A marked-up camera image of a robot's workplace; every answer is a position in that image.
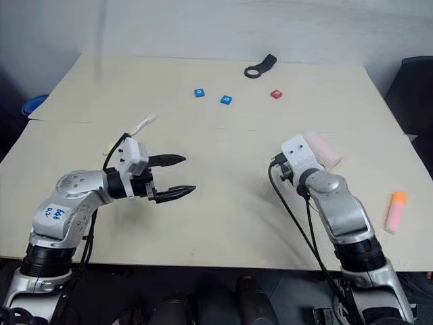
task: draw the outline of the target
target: handwritten label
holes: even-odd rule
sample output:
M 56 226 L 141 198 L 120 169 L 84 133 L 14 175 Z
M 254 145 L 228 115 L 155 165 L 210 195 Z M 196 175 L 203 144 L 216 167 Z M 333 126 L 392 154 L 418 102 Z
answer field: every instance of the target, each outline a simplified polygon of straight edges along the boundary
M 67 213 L 70 209 L 67 207 L 62 207 L 58 204 L 49 204 L 45 210 L 44 214 L 47 219 L 60 220 L 62 216 Z

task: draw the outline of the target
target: red cube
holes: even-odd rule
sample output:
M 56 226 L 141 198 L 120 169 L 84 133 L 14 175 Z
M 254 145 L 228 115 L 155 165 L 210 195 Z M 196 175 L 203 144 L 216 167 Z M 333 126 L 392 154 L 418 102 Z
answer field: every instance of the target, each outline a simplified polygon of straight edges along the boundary
M 280 90 L 274 90 L 273 92 L 271 92 L 271 96 L 274 97 L 276 100 L 280 98 L 282 95 L 283 93 L 280 92 Z

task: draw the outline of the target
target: blue cube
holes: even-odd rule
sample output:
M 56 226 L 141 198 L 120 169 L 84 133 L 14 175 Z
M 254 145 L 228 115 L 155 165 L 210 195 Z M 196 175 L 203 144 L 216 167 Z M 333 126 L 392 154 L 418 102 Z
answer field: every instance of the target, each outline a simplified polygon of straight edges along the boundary
M 221 98 L 221 103 L 229 105 L 232 99 L 233 98 L 231 98 L 230 96 L 224 95 L 223 98 Z
M 203 88 L 194 89 L 194 95 L 196 95 L 196 97 L 204 97 Z

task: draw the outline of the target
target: blue bowl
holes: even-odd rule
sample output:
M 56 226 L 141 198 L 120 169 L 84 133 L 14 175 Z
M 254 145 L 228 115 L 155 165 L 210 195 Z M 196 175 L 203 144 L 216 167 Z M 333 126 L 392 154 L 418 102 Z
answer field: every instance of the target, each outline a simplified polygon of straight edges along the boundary
M 40 95 L 38 97 L 32 98 L 31 100 L 28 100 L 21 109 L 21 113 L 24 116 L 30 115 L 34 110 L 36 110 L 39 105 L 41 105 L 46 99 L 48 95 Z

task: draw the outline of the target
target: black plastic handle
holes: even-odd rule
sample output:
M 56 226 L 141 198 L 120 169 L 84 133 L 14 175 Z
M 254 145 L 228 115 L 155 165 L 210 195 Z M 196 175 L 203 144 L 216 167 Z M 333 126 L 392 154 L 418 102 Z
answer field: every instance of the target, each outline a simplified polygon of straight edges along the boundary
M 276 63 L 277 58 L 272 54 L 268 54 L 262 63 L 257 64 L 256 66 L 249 66 L 245 68 L 244 75 L 245 77 L 255 79 L 262 75 L 262 73 L 269 71 L 273 65 Z

